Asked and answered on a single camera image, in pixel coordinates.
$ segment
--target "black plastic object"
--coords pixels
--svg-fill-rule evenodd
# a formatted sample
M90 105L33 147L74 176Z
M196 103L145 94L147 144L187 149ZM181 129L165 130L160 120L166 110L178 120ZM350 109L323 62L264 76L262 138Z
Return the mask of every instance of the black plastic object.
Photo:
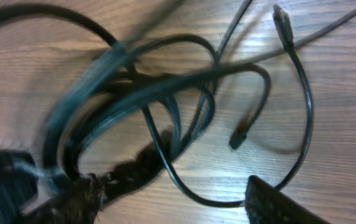
M26 152L0 151L0 224L10 223L20 207L37 194L37 179L15 169L16 161L34 165Z
M102 185L93 175L80 179L64 194L44 203L13 224L93 224L100 209Z
M245 207L251 224L327 224L254 175L248 179Z

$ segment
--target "cable connector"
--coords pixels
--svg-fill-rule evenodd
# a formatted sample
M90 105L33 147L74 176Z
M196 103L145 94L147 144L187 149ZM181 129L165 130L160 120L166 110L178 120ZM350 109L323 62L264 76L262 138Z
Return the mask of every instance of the cable connector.
M294 47L293 30L291 28L289 15L277 4L273 6L273 11L273 21L284 49L287 50L288 48Z
M243 142L246 140L247 138L247 132L248 129L245 130L236 130L230 140L229 140L229 146L233 149L233 150L237 150L241 144L243 144Z

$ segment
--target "wooden surface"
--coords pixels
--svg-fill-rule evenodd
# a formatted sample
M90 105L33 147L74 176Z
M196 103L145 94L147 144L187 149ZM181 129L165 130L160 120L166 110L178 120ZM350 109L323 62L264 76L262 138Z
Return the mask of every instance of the wooden surface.
M0 6L12 1L0 0ZM124 39L162 0L48 0L84 13ZM280 46L271 20L280 3L292 19L296 39L356 7L356 0L254 0L224 57L234 61ZM239 0L188 0L146 39L171 34L201 35L217 46L236 13ZM106 48L98 37L67 22L32 19L0 29L0 147L30 150L39 125L66 88ZM356 18L299 51L315 101L314 135L308 157L283 190L289 197L332 223L356 223ZM185 72L209 66L207 53L178 44L145 55L157 72ZM238 121L253 110L262 81L253 74L221 80L217 113L207 132L174 164L184 182L215 200L244 197L249 175L277 184L294 164L305 124L302 89L287 56L260 63L272 78L266 108L238 151L228 140ZM184 126L194 113L195 90L177 95ZM152 105L159 129L169 117ZM151 137L140 112L107 131L80 161L86 172L102 172L133 157ZM96 223L247 223L243 208L218 209L185 197L165 172L145 189L118 200Z

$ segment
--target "cable coil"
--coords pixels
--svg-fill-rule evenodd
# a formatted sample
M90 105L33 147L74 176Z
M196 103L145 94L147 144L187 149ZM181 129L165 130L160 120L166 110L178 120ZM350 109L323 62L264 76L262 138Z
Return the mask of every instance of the cable coil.
M289 22L287 23L289 19L280 7L275 6L274 21L284 48L246 60L222 64L220 63L220 59L224 53L225 47L227 46L235 27L243 17L251 2L252 0L245 1L241 8L239 8L218 50L215 50L204 38L189 34L173 35L162 39L152 40L142 46L131 49L132 43L137 41L137 39L135 39L136 35L134 35L135 38L127 40L124 43L118 42L107 30L102 28L102 26L69 9L46 4L18 4L1 7L0 25L4 25L7 21L27 18L29 16L52 16L57 19L72 22L92 31L96 35L99 35L112 48L105 52L84 73L83 77L73 84L68 92L66 92L55 105L45 122L45 141L42 149L44 169L47 170L58 167L57 151L58 148L62 146L62 169L65 173L63 176L54 177L50 186L57 192L61 192L67 189L67 186L74 183L79 178L84 177L78 170L78 158L83 151L102 132L112 127L112 125L135 111L142 110L162 163L173 182L184 194L196 202L207 206L243 206L242 200L235 202L217 202L198 196L181 181L172 166L172 161L180 156L191 143L201 136L210 124L215 112L214 95L217 90L218 79L239 72L253 72L259 74L264 80L263 95L255 114L250 122L246 124L246 128L244 130L236 130L232 135L229 144L233 149L237 149L245 140L247 132L261 114L261 111L266 104L271 85L269 73L264 68L257 66L254 63L287 52L297 69L304 89L307 121L302 140L301 153L287 176L276 186L277 189L282 189L294 177L306 157L311 142L314 116L311 88L308 84L301 62L296 55L295 49L319 38L353 18L356 16L356 9L315 34L298 42L293 42L291 26ZM161 14L158 17L158 20L162 17L166 17L167 12L170 12L170 10L165 10L164 12L164 14ZM145 32L150 29L150 27L150 25L149 27L143 27L141 32ZM201 45L207 49L213 62L212 68L190 72L184 75L167 74L161 77L152 77L137 72L134 63L140 55L179 42L190 42ZM194 118L187 132L182 135L179 109L174 94L188 88L198 89L201 92L201 96ZM77 112L90 98L102 93L107 93L111 97L102 102L99 107L91 110L84 119L72 124L75 112ZM171 116L174 129L171 146L169 148L163 147L160 135L148 108L148 104L152 102L160 102L163 104ZM73 126L73 128L69 132L67 140L63 142L61 136L69 126Z

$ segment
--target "thin black cable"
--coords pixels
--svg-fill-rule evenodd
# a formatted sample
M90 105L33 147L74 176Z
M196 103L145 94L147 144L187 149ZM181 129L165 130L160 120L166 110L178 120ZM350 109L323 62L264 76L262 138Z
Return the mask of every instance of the thin black cable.
M157 27L162 21L170 16L176 9L178 9L185 0L169 0L163 3L163 5L157 10L157 13L152 13L145 18L145 21L134 30L134 33L126 38L124 42L125 47L130 47L133 43L139 41L149 31Z
M283 44L283 48L290 56L294 66L296 66L298 75L300 77L302 89L304 90L304 96L306 101L307 108L307 122L304 132L304 137L302 139L301 152L298 156L296 163L293 165L289 173L285 176L285 178L275 187L278 190L281 190L287 183L296 175L296 172L301 167L304 159L307 156L309 146L311 144L312 138L312 129L314 125L314 101L312 99L312 91L309 86L308 79L304 68L302 67L301 61L297 56L295 46L293 43L293 30L291 28L289 15L277 4L273 6L274 14L273 20L276 26L276 30L278 31L279 38Z
M165 45L173 44L176 42L182 41L191 41L197 44L203 45L208 48L210 53L213 55L213 58L216 57L215 51L211 45L204 39L194 36L194 35L178 35L173 37L168 37L166 39L155 40L148 44L145 44L141 47L134 49L131 52L126 52L122 45L118 44L118 42L111 36L107 31L105 31L98 24L89 20L86 17L83 17L76 12L70 11L68 9L60 9L56 6L48 6L42 4L21 4L19 6L9 6L0 9L0 25L3 22L10 21L11 19L15 19L21 16L33 15L33 14L51 14L53 16L57 16L59 18L67 19L68 21L76 22L77 24L86 27L87 29L92 30L94 33L100 35L107 43L114 44L114 49L105 53L99 60L97 60L91 68L86 72L84 77L77 81L74 86L63 96L63 98L58 102L55 109L52 111L49 116L46 127L47 133L45 136L44 143L44 166L55 167L57 166L57 149L60 144L60 137L62 133L65 131L66 127L70 124L70 120L74 112L76 112L79 107L86 102L87 99L91 98L105 86L105 83L113 82L113 80L125 77L123 73L119 72L118 69L123 66L130 67L133 65L136 58L145 54L151 50L154 50L159 47L163 47ZM351 19L353 16L356 16L356 9L346 14L344 17L341 17L339 20L335 21L331 25L321 29L320 31L312 34L299 42L295 43L296 47L300 47L330 31L337 28L344 22ZM228 63L225 65L219 65L218 60L213 66L212 70L202 70L199 72L189 73L186 76L176 76L171 75L169 77L155 78L148 80L145 84L141 82L134 82L131 86L132 89L128 93L121 94L113 100L112 105L105 106L101 111L98 111L96 115L92 116L91 120L83 121L82 125L86 128L83 130L77 131L73 130L73 133L70 135L71 142L69 142L69 147L72 147L74 152L78 152L78 156L81 151L86 148L99 134L101 134L104 130L109 128L111 125L115 124L119 120L127 117L129 114L133 113L136 110L142 109L145 115L145 119L148 123L149 130L152 133L154 138L154 142L157 146L157 150L162 157L162 161L171 175L174 183L189 197L193 198L195 201L202 203L204 205L210 205L215 207L233 207L240 206L242 203L240 202L215 202L211 200L204 199L199 197L190 191L189 188L185 186L185 184L180 181L180 178L176 174L170 160L174 160L176 157L169 159L167 154L161 148L159 134L157 133L156 128L154 127L154 122L152 120L151 114L147 108L147 104L155 101L164 102L165 107L168 112L173 117L173 124L175 130L178 132L173 136L173 142L177 142L177 146L172 146L170 150L173 148L179 149L178 154L182 154L182 152L189 146L189 144L194 141L200 134L207 128L208 124L211 122L213 118L213 113L215 111L213 95L216 90L216 80L225 75L243 72L243 71L253 71L259 73L265 80L265 91L264 95L267 91L269 91L269 84L267 82L269 80L269 74L266 70L256 65L251 64L250 62L258 62L260 60L266 60L268 58L277 56L279 54L283 54L284 50L279 49L273 52L269 52L267 54L259 55L256 57L252 57L246 60L241 60L239 62ZM307 100L307 116L308 118L312 118L312 104L309 104L308 100L312 99L311 92L309 89L309 84L306 81L304 70L302 69L301 63L299 63L299 59L297 58L294 50L288 50L289 55L293 63L296 65L296 68L299 72L299 76L302 81L302 85L304 87L304 92L306 93ZM128 75L134 74L136 75L136 71L134 67L132 69L128 68ZM208 83L212 82L213 86L211 90L208 90ZM176 102L173 100L173 94L177 91L184 90L186 88L198 88L202 93L202 97L198 104L198 109L203 107L204 100L208 101L208 110L202 119L199 116L196 116L193 124L194 126L198 126L200 128L191 129L192 133L189 133L188 137L183 137L184 142L179 139L180 132L180 119L177 116L177 106ZM303 150L297 162L289 172L289 174L283 179L283 181L276 186L276 188L284 187L288 181L294 176L296 171L299 169L301 163L303 162L307 149L309 147L310 141L310 133L312 130L312 120L311 125L309 125L310 119L307 120L306 126L306 136L308 134L309 140L307 137L304 138ZM74 167L74 163L77 163L77 158L67 159L64 161L64 168L72 168L75 172L79 174L77 167ZM57 187L62 189L63 185L57 184Z
M217 62L219 63L221 61L222 58L222 54L225 52L225 48L228 45L228 42L230 40L230 37L233 34L233 31L235 31L236 27L238 26L239 22L241 21L241 18L243 17L243 15L245 14L245 12L247 11L248 7L250 6L251 2L253 0L247 0L244 1L238 12L235 14L235 17L233 18L233 20L231 21L228 30L226 31L225 35L223 36L222 40L221 40L221 44L218 47L217 50Z

